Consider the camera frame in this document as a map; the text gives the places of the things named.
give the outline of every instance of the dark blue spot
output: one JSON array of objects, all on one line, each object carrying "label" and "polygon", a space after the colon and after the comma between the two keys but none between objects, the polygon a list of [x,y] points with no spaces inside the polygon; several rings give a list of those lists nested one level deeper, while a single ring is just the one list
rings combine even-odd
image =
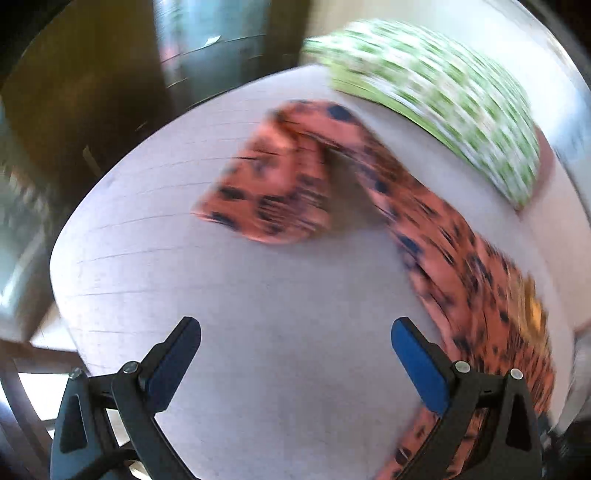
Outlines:
[{"label": "dark blue spot", "polygon": [[447,307],[453,307],[456,304],[456,301],[450,295],[444,295],[443,296],[443,302],[445,303],[445,305]]},{"label": "dark blue spot", "polygon": [[476,363],[476,370],[479,372],[483,372],[484,371],[484,359],[480,355],[477,355],[476,358],[474,359],[474,362]]},{"label": "dark blue spot", "polygon": [[406,220],[408,220],[409,222],[411,222],[414,226],[416,226],[416,227],[419,226],[418,222],[413,217],[411,217],[410,215],[407,215],[405,213],[404,214],[404,218],[406,218]]},{"label": "dark blue spot", "polygon": [[223,186],[218,192],[224,200],[246,200],[246,193],[236,187]]},{"label": "dark blue spot", "polygon": [[273,112],[273,115],[275,116],[277,123],[282,124],[285,122],[285,112],[283,110],[277,110]]},{"label": "dark blue spot", "polygon": [[363,147],[363,153],[365,153],[369,158],[375,158],[375,150],[369,145],[365,145]]},{"label": "dark blue spot", "polygon": [[470,343],[468,343],[468,340],[466,339],[466,337],[455,337],[453,339],[453,343],[455,343],[456,347],[461,352],[463,352],[467,355],[472,354],[472,347],[470,347]]},{"label": "dark blue spot", "polygon": [[420,205],[420,207],[422,208],[423,212],[425,212],[427,214],[427,216],[429,217],[439,217],[439,212],[437,212],[436,210],[433,210],[429,205],[427,205],[424,202],[421,202],[420,200],[417,200],[417,203]]},{"label": "dark blue spot", "polygon": [[310,177],[309,175],[306,175],[304,173],[300,173],[296,180],[305,185],[306,187],[311,187],[314,186],[316,184],[317,179],[315,179],[314,177]]},{"label": "dark blue spot", "polygon": [[238,172],[238,166],[232,165],[223,171],[224,176],[235,175]]},{"label": "dark blue spot", "polygon": [[340,105],[331,105],[326,109],[326,111],[334,120],[339,122],[347,122],[348,124],[355,123],[355,117],[351,115],[351,113],[345,107]]},{"label": "dark blue spot", "polygon": [[375,191],[378,193],[383,193],[384,195],[387,195],[389,193],[389,188],[388,185],[386,185],[386,182],[382,181],[382,180],[377,180],[375,182],[375,187],[374,187]]},{"label": "dark blue spot", "polygon": [[390,207],[390,217],[392,217],[392,220],[394,220],[394,221],[396,221],[400,218],[400,214],[398,213],[396,208]]},{"label": "dark blue spot", "polygon": [[358,164],[357,168],[358,168],[359,172],[363,176],[365,176],[369,181],[372,181],[374,183],[376,181],[378,181],[378,175],[376,174],[374,169],[372,169],[366,165],[363,165],[363,164]]},{"label": "dark blue spot", "polygon": [[209,218],[211,218],[211,220],[213,220],[214,222],[221,223],[222,225],[231,228],[234,231],[239,230],[236,222],[232,220],[228,215],[224,215],[220,212],[212,212]]},{"label": "dark blue spot", "polygon": [[441,249],[441,254],[443,255],[445,261],[449,263],[452,267],[456,264],[456,261],[453,259],[453,257],[444,249]]},{"label": "dark blue spot", "polygon": [[476,278],[475,275],[470,275],[470,281],[472,282],[472,290],[474,292],[477,292],[478,291],[478,288],[479,288],[479,285],[480,285],[479,282],[478,282],[478,278]]},{"label": "dark blue spot", "polygon": [[284,214],[284,205],[284,196],[263,195],[259,199],[256,214],[267,222],[276,222]]},{"label": "dark blue spot", "polygon": [[485,267],[484,263],[482,263],[482,260],[480,259],[480,257],[474,256],[474,260],[475,260],[476,266],[478,267],[478,270],[480,270],[481,272],[486,272],[486,267]]},{"label": "dark blue spot", "polygon": [[418,257],[423,254],[423,249],[416,243],[414,240],[410,239],[404,235],[398,235],[398,240],[404,246],[404,248],[409,251],[412,256]]},{"label": "dark blue spot", "polygon": [[452,236],[447,232],[447,230],[445,230],[444,228],[440,228],[439,231],[443,235],[443,238],[445,238],[445,240],[447,240],[448,243],[453,247],[454,242],[453,242]]},{"label": "dark blue spot", "polygon": [[278,235],[283,231],[283,227],[281,225],[277,225],[276,223],[272,223],[267,227],[267,234],[269,235]]}]

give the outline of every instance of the blue gripper pad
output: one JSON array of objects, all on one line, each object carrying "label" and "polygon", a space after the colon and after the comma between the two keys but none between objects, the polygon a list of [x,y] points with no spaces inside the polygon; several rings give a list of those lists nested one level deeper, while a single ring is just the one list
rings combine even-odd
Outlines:
[{"label": "blue gripper pad", "polygon": [[199,322],[184,317],[168,338],[156,344],[142,361],[146,401],[152,413],[168,408],[200,344]]},{"label": "blue gripper pad", "polygon": [[392,347],[422,401],[429,410],[442,416],[449,405],[449,387],[426,350],[430,344],[406,317],[394,322],[391,337]]}]

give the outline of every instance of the green and white pillow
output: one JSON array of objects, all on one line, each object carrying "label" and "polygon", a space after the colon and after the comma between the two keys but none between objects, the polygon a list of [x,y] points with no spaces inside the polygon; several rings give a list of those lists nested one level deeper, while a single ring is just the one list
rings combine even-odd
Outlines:
[{"label": "green and white pillow", "polygon": [[425,28],[362,20],[303,51],[330,67],[335,89],[419,124],[480,170],[519,209],[539,147],[523,88],[497,62]]}]

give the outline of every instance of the metal screw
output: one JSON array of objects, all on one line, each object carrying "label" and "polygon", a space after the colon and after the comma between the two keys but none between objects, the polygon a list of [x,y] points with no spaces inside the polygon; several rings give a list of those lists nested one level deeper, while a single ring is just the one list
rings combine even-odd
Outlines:
[{"label": "metal screw", "polygon": [[80,367],[76,367],[74,370],[72,370],[68,377],[70,377],[71,380],[75,380],[76,378],[78,378],[79,376],[82,375],[82,369]]},{"label": "metal screw", "polygon": [[456,362],[456,370],[461,374],[467,374],[470,371],[470,365],[460,360]]},{"label": "metal screw", "polygon": [[136,373],[138,371],[138,363],[137,362],[127,362],[124,366],[123,366],[123,373],[124,374],[133,374]]},{"label": "metal screw", "polygon": [[516,380],[521,380],[523,378],[523,373],[518,368],[511,369],[511,376]]}]

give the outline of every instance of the orange polka dot cloth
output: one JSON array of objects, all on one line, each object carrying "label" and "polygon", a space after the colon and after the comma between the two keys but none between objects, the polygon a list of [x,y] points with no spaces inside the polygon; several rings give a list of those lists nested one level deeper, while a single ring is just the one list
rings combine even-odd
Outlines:
[{"label": "orange polka dot cloth", "polygon": [[[384,216],[447,356],[490,374],[519,368],[536,413],[546,411],[554,368],[533,281],[415,179],[346,108],[299,100],[273,112],[193,213],[259,242],[306,239],[329,225],[327,149],[347,158]],[[392,312],[392,318],[401,314]],[[397,477],[437,420],[423,407],[377,480]],[[477,412],[447,478],[461,472],[481,422]]]}]

